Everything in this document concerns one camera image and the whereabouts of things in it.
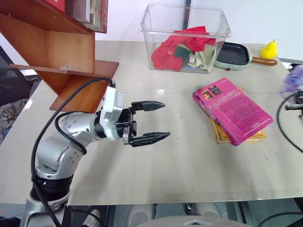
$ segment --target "clear plastic container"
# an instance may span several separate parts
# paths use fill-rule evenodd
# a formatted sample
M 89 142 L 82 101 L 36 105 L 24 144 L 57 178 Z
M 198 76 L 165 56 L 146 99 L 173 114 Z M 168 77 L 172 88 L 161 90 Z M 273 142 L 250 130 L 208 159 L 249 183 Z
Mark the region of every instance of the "clear plastic container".
M 205 26 L 206 31 L 180 33 L 181 30 L 197 26 Z M 225 39 L 232 35 L 220 8 L 185 7 L 162 3 L 151 3 L 147 6 L 139 29 L 144 33 L 152 70 L 209 73 L 214 67 L 215 59 Z M 191 51 L 187 58 L 189 51 L 177 47 L 178 42 L 186 44 L 186 48 Z M 177 57 L 183 59 L 181 67 L 180 60 L 175 55 L 182 57 Z

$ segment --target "wooden shelf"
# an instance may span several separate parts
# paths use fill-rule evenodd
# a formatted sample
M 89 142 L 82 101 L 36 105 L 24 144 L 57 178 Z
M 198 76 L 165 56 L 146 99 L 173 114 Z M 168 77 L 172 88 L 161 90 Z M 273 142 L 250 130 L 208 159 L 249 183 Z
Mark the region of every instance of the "wooden shelf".
M 57 109 L 81 84 L 112 78 L 119 63 L 95 60 L 95 33 L 44 0 L 1 0 L 0 32 L 58 94 Z M 94 112 L 107 83 L 96 82 L 79 92 L 65 111 Z

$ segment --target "table surface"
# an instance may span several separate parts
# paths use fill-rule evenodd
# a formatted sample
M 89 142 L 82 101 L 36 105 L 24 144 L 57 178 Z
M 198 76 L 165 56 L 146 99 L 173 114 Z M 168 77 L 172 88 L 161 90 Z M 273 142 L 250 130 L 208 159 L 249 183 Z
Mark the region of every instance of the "table surface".
M 263 45 L 248 44 L 258 56 Z M 280 133 L 276 122 L 265 128 L 261 143 L 237 147 L 216 144 L 208 116 L 191 95 L 223 77 L 242 86 L 274 119 L 283 101 L 287 70 L 277 58 L 273 67 L 250 63 L 242 71 L 214 68 L 210 74 L 150 70 L 144 43 L 97 41 L 96 59 L 118 61 L 117 89 L 131 102 L 166 104 L 154 112 L 137 112 L 138 135 L 170 131 L 156 144 L 138 148 L 106 139 L 91 143 L 71 184 L 69 204 L 107 205 L 239 201 L 303 196 L 303 155 Z M 53 111 L 56 94 L 41 82 L 0 146 L 0 201 L 24 203 L 32 187 L 33 144 Z M 286 133 L 301 144 L 299 112 L 281 113 Z M 44 138 L 55 132 L 51 126 Z

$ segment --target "black wire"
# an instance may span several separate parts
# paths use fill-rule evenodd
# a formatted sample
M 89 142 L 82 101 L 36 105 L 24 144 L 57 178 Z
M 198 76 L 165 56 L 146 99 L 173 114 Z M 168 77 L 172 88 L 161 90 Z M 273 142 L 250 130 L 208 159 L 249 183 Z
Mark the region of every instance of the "black wire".
M 94 217 L 102 226 L 105 227 L 104 223 L 100 220 L 100 218 L 98 218 L 96 215 L 94 215 L 94 214 L 92 214 L 92 213 L 90 213 L 90 212 L 88 212 L 88 211 L 77 210 L 77 209 L 72 209 L 72 211 L 74 211 L 74 212 L 82 212 L 82 213 L 89 214 L 89 215 L 91 215 L 92 217 Z
M 52 219 L 52 221 L 54 222 L 54 224 L 57 227 L 60 227 L 61 224 L 58 221 L 57 217 L 55 216 L 54 212 L 52 211 L 52 209 L 50 208 L 50 206 L 48 205 L 47 201 L 45 198 L 43 198 L 42 196 L 42 192 L 41 189 L 39 187 L 39 185 L 36 183 L 36 166 L 35 166 L 35 162 L 36 162 L 36 153 L 37 153 L 37 148 L 39 145 L 39 142 L 42 138 L 42 136 L 44 135 L 45 131 L 47 130 L 48 126 L 52 123 L 52 121 L 54 120 L 54 118 L 56 117 L 56 115 L 63 109 L 63 107 L 79 92 L 81 91 L 84 87 L 86 87 L 88 84 L 96 82 L 96 81 L 107 81 L 109 82 L 111 87 L 114 87 L 115 84 L 111 79 L 108 78 L 95 78 L 95 79 L 91 79 L 89 81 L 87 81 L 86 83 L 82 84 L 79 88 L 77 88 L 72 94 L 71 96 L 69 96 L 62 104 L 61 106 L 55 111 L 55 113 L 53 113 L 53 115 L 51 116 L 51 118 L 47 121 L 47 123 L 45 124 L 44 128 L 41 130 L 41 132 L 39 133 L 35 143 L 34 143 L 34 147 L 32 150 L 32 156 L 31 156 L 31 175 L 32 175 L 32 181 L 33 181 L 33 186 L 35 191 L 37 192 L 37 195 L 40 199 L 40 201 L 42 202 L 42 204 L 44 205 L 48 215 L 50 216 L 50 218 Z
M 67 116 L 67 115 L 70 115 L 70 114 L 75 113 L 75 112 L 76 112 L 76 111 L 73 111 L 73 112 L 66 112 L 66 113 L 63 113 L 63 114 L 57 116 L 56 119 L 55 119 L 55 127 L 56 127 L 57 131 L 58 131 L 62 136 L 64 136 L 64 137 L 65 137 L 66 139 L 68 139 L 70 142 L 72 142 L 72 143 L 74 143 L 75 145 L 77 145 L 77 146 L 81 149 L 83 155 L 86 155 L 86 153 L 87 153 L 86 148 L 85 148 L 82 144 L 80 144 L 77 140 L 75 140 L 74 138 L 72 138 L 72 137 L 70 137 L 68 134 L 66 134 L 66 133 L 60 128 L 60 126 L 59 126 L 59 120 L 60 120 L 60 118 L 62 118 L 62 117 L 64 117 L 64 116 Z
M 301 92 L 296 92 L 296 93 L 293 93 L 292 95 L 290 95 L 289 97 L 287 97 L 282 103 L 281 105 L 279 106 L 278 108 L 278 112 L 276 114 L 276 120 L 277 120 L 277 124 L 278 124 L 278 127 L 281 131 L 281 133 L 283 134 L 283 136 L 288 140 L 288 142 L 290 142 L 295 148 L 297 148 L 299 151 L 301 151 L 303 153 L 303 150 L 301 148 L 299 148 L 294 142 L 292 142 L 288 136 L 286 136 L 285 132 L 282 130 L 282 127 L 281 127 L 281 124 L 280 124 L 280 111 L 282 109 L 282 106 L 284 105 L 284 103 L 286 103 L 290 98 L 296 96 L 297 94 L 300 94 Z
M 275 217 L 279 217 L 279 216 L 283 216 L 283 215 L 303 215 L 302 212 L 283 212 L 283 213 L 278 213 L 278 214 L 274 214 L 272 216 L 269 216 L 268 218 L 264 219 L 263 221 L 261 221 L 260 224 L 257 225 L 257 227 L 260 227 L 261 225 L 264 224 L 264 222 L 267 222 L 268 220 L 272 219 L 272 218 L 275 218 Z

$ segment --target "black nonstick pan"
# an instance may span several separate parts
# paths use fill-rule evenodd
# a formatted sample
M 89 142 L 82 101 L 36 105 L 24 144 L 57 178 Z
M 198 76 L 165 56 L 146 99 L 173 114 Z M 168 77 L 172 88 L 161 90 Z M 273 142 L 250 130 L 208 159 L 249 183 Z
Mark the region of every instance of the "black nonstick pan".
M 250 57 L 247 48 L 241 44 L 225 42 L 219 52 L 215 66 L 227 71 L 242 70 L 250 62 L 270 66 L 277 65 L 277 61 L 274 59 Z

